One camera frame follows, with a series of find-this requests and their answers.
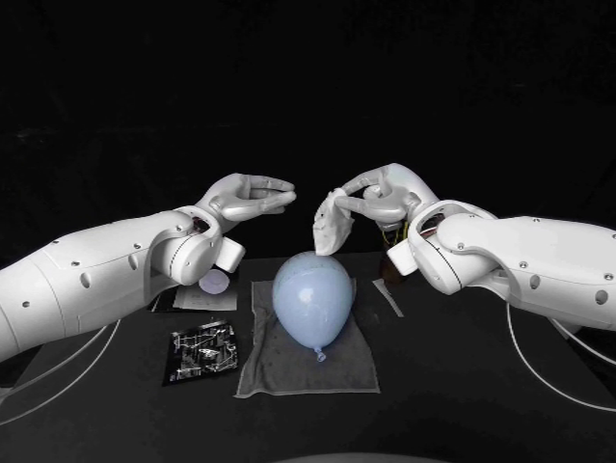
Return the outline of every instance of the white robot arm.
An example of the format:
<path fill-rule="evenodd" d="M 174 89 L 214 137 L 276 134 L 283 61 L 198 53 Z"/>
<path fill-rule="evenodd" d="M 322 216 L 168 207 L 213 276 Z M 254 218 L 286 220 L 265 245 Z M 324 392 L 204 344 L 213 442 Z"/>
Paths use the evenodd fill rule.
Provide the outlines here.
<path fill-rule="evenodd" d="M 387 196 L 383 192 L 371 206 L 370 200 L 357 198 L 337 198 L 335 204 L 384 220 L 380 204 L 390 210 L 407 204 L 400 195 L 394 199 L 389 194 L 389 185 L 404 186 L 406 170 L 391 164 L 377 176 L 366 173 L 348 182 L 371 188 L 374 182 L 358 179 L 381 178 Z M 416 180 L 412 184 L 425 185 Z M 537 217 L 498 219 L 471 204 L 436 201 L 425 186 L 415 193 L 420 204 L 410 203 L 406 209 L 407 239 L 389 250 L 403 275 L 420 270 L 445 294 L 466 286 L 485 287 L 520 309 L 616 331 L 615 230 Z M 399 214 L 387 220 L 396 222 Z"/>
<path fill-rule="evenodd" d="M 79 231 L 0 270 L 0 362 L 31 347 L 103 327 L 169 287 L 194 285 L 214 265 L 233 272 L 246 253 L 223 236 L 279 213 L 293 185 L 233 174 L 198 205 Z"/>

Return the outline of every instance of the gray towel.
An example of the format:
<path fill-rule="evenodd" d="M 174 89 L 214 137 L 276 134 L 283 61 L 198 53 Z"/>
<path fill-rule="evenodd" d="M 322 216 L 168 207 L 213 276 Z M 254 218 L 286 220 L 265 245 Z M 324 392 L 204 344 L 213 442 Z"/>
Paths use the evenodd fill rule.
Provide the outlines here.
<path fill-rule="evenodd" d="M 254 348 L 243 368 L 237 398 L 270 395 L 378 393 L 373 354 L 350 314 L 327 360 L 291 337 L 273 310 L 273 282 L 252 282 Z"/>

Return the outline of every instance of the white paper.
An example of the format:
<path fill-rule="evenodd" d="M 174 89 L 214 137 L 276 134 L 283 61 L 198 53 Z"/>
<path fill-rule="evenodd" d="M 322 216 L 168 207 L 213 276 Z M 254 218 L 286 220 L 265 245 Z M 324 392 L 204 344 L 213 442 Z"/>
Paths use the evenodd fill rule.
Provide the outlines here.
<path fill-rule="evenodd" d="M 374 280 L 373 284 L 377 286 L 377 289 L 381 292 L 381 295 L 387 298 L 389 303 L 391 304 L 391 307 L 394 308 L 396 315 L 397 316 L 404 316 L 402 312 L 402 308 L 399 307 L 399 304 L 394 301 L 394 296 L 389 292 L 387 286 L 384 285 L 384 279 Z"/>
<path fill-rule="evenodd" d="M 237 285 L 230 285 L 220 294 L 208 294 L 197 283 L 192 286 L 181 286 L 175 293 L 174 307 L 192 311 L 236 311 L 239 294 Z"/>

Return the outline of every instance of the black background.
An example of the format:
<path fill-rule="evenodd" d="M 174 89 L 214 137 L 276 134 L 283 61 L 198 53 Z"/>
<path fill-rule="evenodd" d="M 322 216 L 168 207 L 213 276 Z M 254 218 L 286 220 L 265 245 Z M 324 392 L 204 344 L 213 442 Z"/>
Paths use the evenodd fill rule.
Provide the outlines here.
<path fill-rule="evenodd" d="M 296 184 L 230 233 L 292 256 L 390 162 L 500 217 L 616 229 L 616 1 L 0 2 L 0 268 L 233 172 Z M 342 252 L 380 249 L 357 219 Z"/>

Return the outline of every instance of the black circuit board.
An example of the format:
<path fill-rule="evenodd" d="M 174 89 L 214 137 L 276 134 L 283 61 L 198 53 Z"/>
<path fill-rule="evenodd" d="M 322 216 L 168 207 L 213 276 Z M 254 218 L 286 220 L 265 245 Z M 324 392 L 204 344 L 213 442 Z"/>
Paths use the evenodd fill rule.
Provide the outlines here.
<path fill-rule="evenodd" d="M 237 367 L 236 333 L 226 320 L 171 334 L 165 386 L 214 376 Z"/>

